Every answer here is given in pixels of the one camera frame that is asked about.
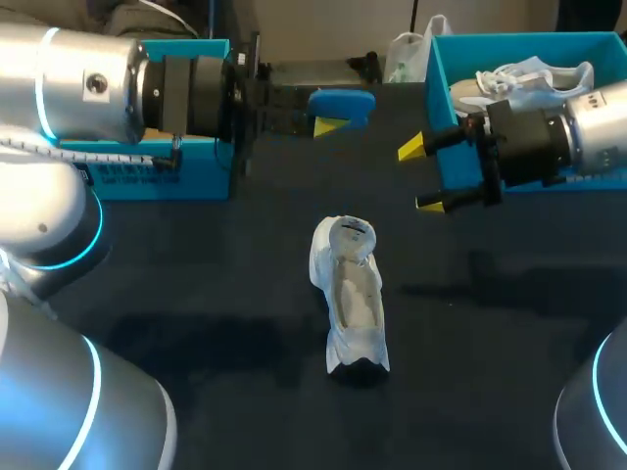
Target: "cable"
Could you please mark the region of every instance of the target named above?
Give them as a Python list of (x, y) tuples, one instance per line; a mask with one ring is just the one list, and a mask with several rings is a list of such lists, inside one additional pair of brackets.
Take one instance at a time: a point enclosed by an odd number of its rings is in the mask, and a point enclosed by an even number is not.
[(200, 34), (198, 34), (198, 32), (196, 32), (196, 29), (194, 29), (192, 26), (190, 26), (189, 24), (187, 24), (185, 22), (185, 20), (183, 18), (181, 18), (179, 15), (177, 15), (176, 13), (171, 12), (170, 10), (168, 10), (165, 7), (162, 7), (161, 5), (157, 5), (156, 3), (153, 3), (149, 0), (139, 0), (141, 3), (143, 3), (144, 5), (148, 5), (149, 7), (154, 8), (155, 10), (163, 13), (164, 15), (168, 15), (170, 18), (174, 18), (175, 20), (177, 20), (179, 23), (181, 23), (181, 25), (187, 29), (190, 33), (192, 33), (196, 39), (200, 39)]
[(214, 38), (214, 26), (216, 24), (216, 0), (209, 0), (209, 38)]
[(150, 155), (123, 155), (123, 154), (95, 154), (92, 152), (74, 152), (72, 150), (57, 149), (54, 147), (39, 147), (13, 139), (0, 139), (0, 146), (11, 149), (31, 152), (41, 157), (67, 162), (70, 164), (90, 165), (153, 165), (153, 157)]
[(413, 10), (411, 11), (410, 32), (415, 32), (415, 16), (417, 14), (418, 14), (418, 0), (413, 0)]
[(230, 168), (223, 164), (219, 157), (217, 156), (217, 143), (219, 142), (219, 139), (214, 139), (214, 159), (216, 160), (216, 164), (217, 166), (220, 167), (220, 169), (222, 169), (223, 171), (230, 171)]

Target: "blue plastic bin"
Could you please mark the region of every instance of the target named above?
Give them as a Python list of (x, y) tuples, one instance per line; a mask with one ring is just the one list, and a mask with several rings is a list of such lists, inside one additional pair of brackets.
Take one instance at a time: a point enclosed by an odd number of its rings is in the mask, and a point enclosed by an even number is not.
[[(474, 77), (477, 71), (492, 71), (533, 56), (555, 67), (576, 67), (584, 61), (590, 62), (595, 68), (595, 88), (627, 79), (627, 49), (613, 32), (437, 36), (431, 45), (426, 78), (427, 112), (432, 129), (458, 123), (449, 86)], [(438, 163), (445, 189), (467, 188), (481, 181), (476, 152), (467, 144), (438, 152)], [(591, 189), (627, 189), (627, 171), (548, 189), (534, 183), (511, 190)]]
[[(226, 58), (227, 40), (152, 40), (143, 42), (152, 61), (170, 56)], [(171, 140), (148, 140), (138, 145), (116, 142), (64, 142), (63, 147), (103, 154), (168, 157)], [(233, 150), (214, 139), (183, 139), (183, 164), (178, 172), (158, 173), (150, 166), (77, 164), (88, 184), (103, 201), (225, 200), (229, 195)]]

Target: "plastic bag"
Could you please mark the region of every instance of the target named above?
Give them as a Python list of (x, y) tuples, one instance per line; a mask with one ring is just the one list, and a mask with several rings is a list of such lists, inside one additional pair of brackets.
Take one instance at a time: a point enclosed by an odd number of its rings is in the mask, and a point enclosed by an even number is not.
[(424, 35), (404, 32), (388, 49), (383, 81), (405, 83), (424, 81), (427, 75), (431, 39), (433, 36), (453, 34), (447, 17), (436, 15), (429, 20)]

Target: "shoe laces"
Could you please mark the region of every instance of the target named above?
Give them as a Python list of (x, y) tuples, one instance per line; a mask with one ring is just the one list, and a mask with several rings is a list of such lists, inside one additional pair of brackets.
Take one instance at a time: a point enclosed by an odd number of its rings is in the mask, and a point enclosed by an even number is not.
[(478, 71), (477, 85), (485, 95), (503, 95), (513, 89), (524, 88), (527, 82), (542, 78), (549, 86), (553, 86), (553, 76), (548, 70), (539, 70), (523, 74), (513, 64), (500, 66), (494, 71)]

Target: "white shoe in bin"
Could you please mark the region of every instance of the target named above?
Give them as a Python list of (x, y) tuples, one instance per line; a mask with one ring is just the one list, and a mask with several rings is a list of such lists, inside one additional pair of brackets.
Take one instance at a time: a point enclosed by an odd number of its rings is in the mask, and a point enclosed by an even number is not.
[(503, 100), (516, 112), (556, 108), (569, 98), (589, 93), (594, 86), (595, 71), (589, 62), (560, 68), (532, 57), (494, 71), (478, 71), (475, 78), (451, 86), (451, 98), (458, 116), (465, 117), (486, 113), (489, 105)]
[(363, 358), (390, 370), (375, 245), (372, 226), (351, 216), (327, 217), (313, 234), (310, 279), (329, 306), (329, 374)]

